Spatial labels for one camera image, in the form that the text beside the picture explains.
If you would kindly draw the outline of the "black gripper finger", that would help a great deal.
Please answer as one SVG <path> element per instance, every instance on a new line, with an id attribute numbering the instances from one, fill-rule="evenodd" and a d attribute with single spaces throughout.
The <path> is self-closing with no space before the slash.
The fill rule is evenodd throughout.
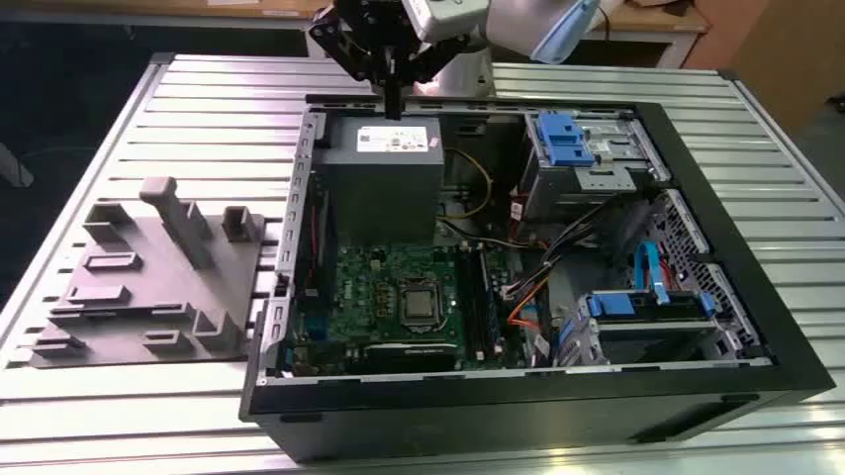
<path id="1" fill-rule="evenodd" d="M 323 7 L 315 13 L 307 36 L 336 61 L 350 77 L 368 81 L 373 91 L 385 101 L 385 117 L 394 119 L 394 48 L 374 52 L 356 45 L 351 30 L 342 21 L 334 7 Z"/>
<path id="2" fill-rule="evenodd" d="M 394 54 L 394 119 L 402 119 L 409 89 L 415 83 L 429 83 L 457 55 L 463 51 L 463 38 L 442 40 L 425 49 L 421 42 L 395 48 Z"/>

